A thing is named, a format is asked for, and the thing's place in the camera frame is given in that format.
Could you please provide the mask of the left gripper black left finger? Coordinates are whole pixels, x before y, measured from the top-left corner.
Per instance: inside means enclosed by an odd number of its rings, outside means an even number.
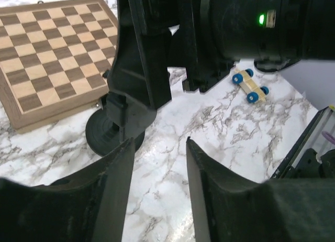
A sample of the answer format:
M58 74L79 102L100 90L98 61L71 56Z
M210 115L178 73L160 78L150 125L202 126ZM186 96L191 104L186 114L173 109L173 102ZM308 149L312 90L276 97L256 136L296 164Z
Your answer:
M51 185L1 179L1 241L121 241L134 158L128 139Z

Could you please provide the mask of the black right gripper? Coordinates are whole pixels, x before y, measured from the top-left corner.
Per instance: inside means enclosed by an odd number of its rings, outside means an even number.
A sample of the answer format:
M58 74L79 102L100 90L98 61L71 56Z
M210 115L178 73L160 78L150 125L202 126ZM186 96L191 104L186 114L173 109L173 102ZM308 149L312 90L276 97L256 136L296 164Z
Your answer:
M172 96L169 67L186 69L186 91L205 93L234 61L214 44L210 0L117 0L118 46L107 106L119 139L136 138Z

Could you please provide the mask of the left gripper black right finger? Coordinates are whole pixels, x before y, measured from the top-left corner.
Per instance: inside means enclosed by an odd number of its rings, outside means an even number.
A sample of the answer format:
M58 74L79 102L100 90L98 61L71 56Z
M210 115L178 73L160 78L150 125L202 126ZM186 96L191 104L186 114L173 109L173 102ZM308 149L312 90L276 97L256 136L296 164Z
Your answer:
M197 241L334 241L333 179L250 181L186 142Z

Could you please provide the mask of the black phone stand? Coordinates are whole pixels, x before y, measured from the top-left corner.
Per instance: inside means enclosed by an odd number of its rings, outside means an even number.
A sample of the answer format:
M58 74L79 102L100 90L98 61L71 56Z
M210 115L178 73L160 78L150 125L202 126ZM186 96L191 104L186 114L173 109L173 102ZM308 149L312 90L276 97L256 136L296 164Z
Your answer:
M106 94L99 99L98 105L100 109L91 115L85 128L87 144L101 157L109 154L120 144L119 126L107 116L107 97L108 95ZM131 111L132 123L129 126L132 131L145 130L145 120L143 118L147 116L148 111L136 104L131 104ZM137 127L135 126L135 121L142 121L143 123Z

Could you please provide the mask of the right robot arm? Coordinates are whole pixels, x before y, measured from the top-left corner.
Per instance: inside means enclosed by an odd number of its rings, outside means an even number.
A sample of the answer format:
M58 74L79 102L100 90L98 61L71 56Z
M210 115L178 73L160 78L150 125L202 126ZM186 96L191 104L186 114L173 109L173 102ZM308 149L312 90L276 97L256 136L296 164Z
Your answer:
M334 59L334 0L117 0L118 46L107 76L108 116L136 138L171 100L169 67L183 89L205 93L235 62L274 72Z

